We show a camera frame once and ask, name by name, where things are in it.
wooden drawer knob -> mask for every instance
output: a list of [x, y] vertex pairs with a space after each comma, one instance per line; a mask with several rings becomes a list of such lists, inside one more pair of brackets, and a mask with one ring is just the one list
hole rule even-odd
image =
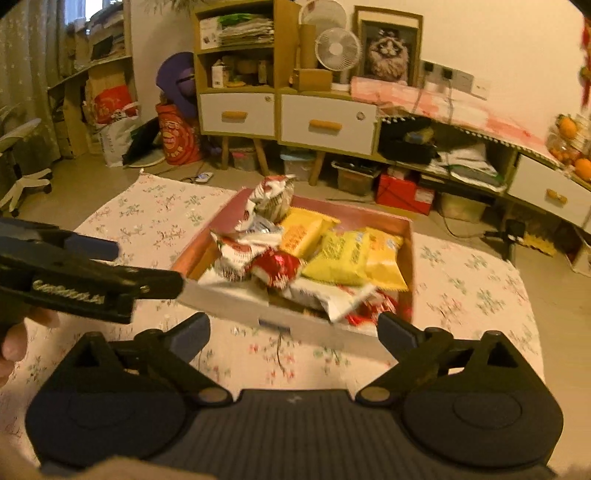
[[325, 120], [310, 120], [310, 126], [313, 128], [331, 130], [333, 132], [340, 132], [340, 130], [343, 128], [342, 124], [338, 124], [337, 122], [327, 122]]
[[561, 195], [560, 193], [557, 193], [554, 190], [550, 190], [550, 189], [546, 190], [546, 196], [549, 199], [556, 200], [557, 202], [562, 203], [562, 205], [566, 205], [566, 203], [569, 201], [568, 198], [565, 197], [564, 195]]
[[244, 120], [248, 115], [247, 112], [222, 112], [222, 120]]

yellow snack bag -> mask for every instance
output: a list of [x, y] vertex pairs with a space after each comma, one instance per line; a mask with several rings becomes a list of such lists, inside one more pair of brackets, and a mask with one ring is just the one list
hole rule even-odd
[[284, 233], [279, 249], [306, 259], [314, 253], [322, 235], [339, 223], [340, 220], [331, 216], [292, 207], [280, 223]]
[[366, 227], [364, 232], [369, 236], [365, 278], [384, 290], [407, 291], [408, 287], [396, 262], [404, 239], [370, 227]]
[[304, 267], [302, 275], [330, 284], [365, 285], [363, 270], [368, 253], [367, 233], [327, 232], [322, 239], [322, 250]]

cardboard box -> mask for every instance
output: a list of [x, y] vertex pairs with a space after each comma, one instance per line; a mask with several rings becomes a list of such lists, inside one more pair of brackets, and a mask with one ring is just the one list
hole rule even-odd
[[382, 173], [379, 177], [375, 203], [409, 212], [429, 215], [435, 191], [417, 186], [412, 180], [401, 180]]
[[[273, 306], [265, 301], [229, 297], [219, 290], [197, 283], [201, 275], [219, 255], [210, 230], [233, 231], [242, 217], [246, 199], [251, 189], [242, 189], [201, 230], [185, 248], [173, 265], [173, 270], [187, 278], [179, 301], [192, 308], [214, 316], [227, 318], [250, 327], [271, 327], [288, 332], [294, 339], [325, 346], [355, 355], [368, 356], [380, 361], [392, 361], [392, 356], [382, 346], [375, 334], [349, 326], [347, 323], [330, 323], [328, 320], [307, 316], [296, 311]], [[409, 291], [398, 296], [399, 314], [411, 322], [413, 312], [413, 236], [411, 222], [402, 217], [360, 207], [294, 197], [293, 206], [325, 213], [339, 218], [339, 228], [345, 230], [371, 226], [404, 237], [398, 253], [398, 265]]]

cabinet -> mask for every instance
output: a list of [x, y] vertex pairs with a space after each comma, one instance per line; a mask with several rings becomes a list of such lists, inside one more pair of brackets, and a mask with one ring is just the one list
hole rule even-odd
[[585, 224], [591, 206], [590, 191], [524, 155], [508, 193], [577, 226]]

chair base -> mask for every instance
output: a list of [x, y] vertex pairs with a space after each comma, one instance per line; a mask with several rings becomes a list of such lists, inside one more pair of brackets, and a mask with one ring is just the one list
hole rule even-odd
[[47, 177], [50, 175], [51, 169], [49, 168], [38, 171], [36, 173], [31, 173], [30, 175], [23, 175], [14, 183], [14, 185], [4, 196], [4, 198], [0, 200], [0, 209], [3, 208], [8, 202], [10, 202], [10, 205], [8, 206], [8, 211], [11, 213], [14, 212], [17, 209], [18, 201], [20, 200], [24, 189], [34, 187], [47, 188], [49, 186], [49, 189], [45, 189], [45, 191], [49, 193], [51, 191], [51, 183], [49, 180], [44, 179], [43, 177]]

